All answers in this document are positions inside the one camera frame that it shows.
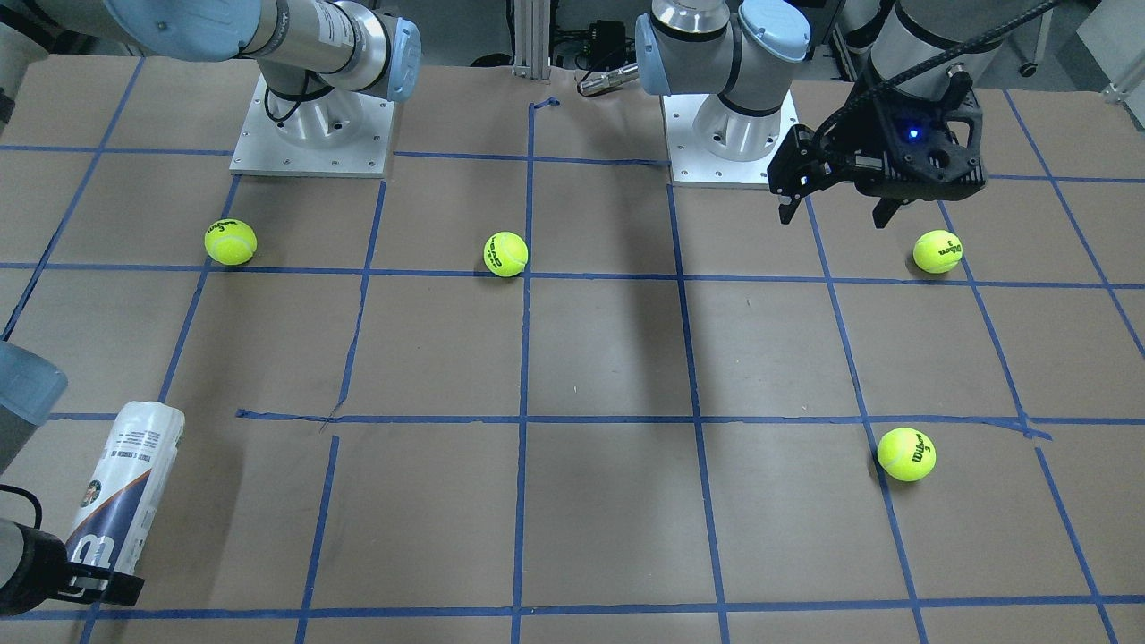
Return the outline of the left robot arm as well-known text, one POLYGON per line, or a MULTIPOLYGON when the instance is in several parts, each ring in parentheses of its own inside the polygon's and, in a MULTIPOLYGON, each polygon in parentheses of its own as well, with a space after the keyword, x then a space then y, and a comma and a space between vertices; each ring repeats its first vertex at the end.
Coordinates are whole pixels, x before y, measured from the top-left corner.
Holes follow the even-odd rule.
POLYGON ((810 194, 848 182, 876 197, 883 228, 911 201, 968 199, 986 186, 974 86, 1002 42, 994 17, 981 1, 892 1, 846 102, 785 134, 781 107, 812 37, 792 3, 655 1, 637 19, 635 56, 648 94, 705 99, 708 151, 737 163, 774 151, 781 223, 810 194))

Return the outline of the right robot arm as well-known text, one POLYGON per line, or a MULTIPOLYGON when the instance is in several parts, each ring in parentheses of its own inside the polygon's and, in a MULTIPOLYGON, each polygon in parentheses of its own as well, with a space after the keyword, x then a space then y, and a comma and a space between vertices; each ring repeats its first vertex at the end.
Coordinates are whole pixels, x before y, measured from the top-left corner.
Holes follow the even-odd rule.
MULTIPOLYGON (((196 63, 258 62, 260 84, 234 148, 242 175, 380 178, 397 103, 414 91, 413 23, 354 1, 3 1, 3 123, 26 70, 65 31, 196 63)), ((3 521, 3 615, 46 600, 132 606, 140 551, 185 418, 158 401, 114 417, 69 537, 3 521)))

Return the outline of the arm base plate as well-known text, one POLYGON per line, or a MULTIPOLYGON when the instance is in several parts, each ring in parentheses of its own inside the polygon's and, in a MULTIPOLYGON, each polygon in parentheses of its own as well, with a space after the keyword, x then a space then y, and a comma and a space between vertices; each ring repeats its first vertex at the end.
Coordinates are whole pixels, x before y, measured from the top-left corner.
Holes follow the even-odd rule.
POLYGON ((768 190, 769 160, 798 121, 785 94, 776 113, 736 113, 714 94, 661 99, 671 183, 684 188, 768 190))
POLYGON ((340 89, 297 107, 258 78, 229 170, 246 176, 381 180, 401 107, 340 89))

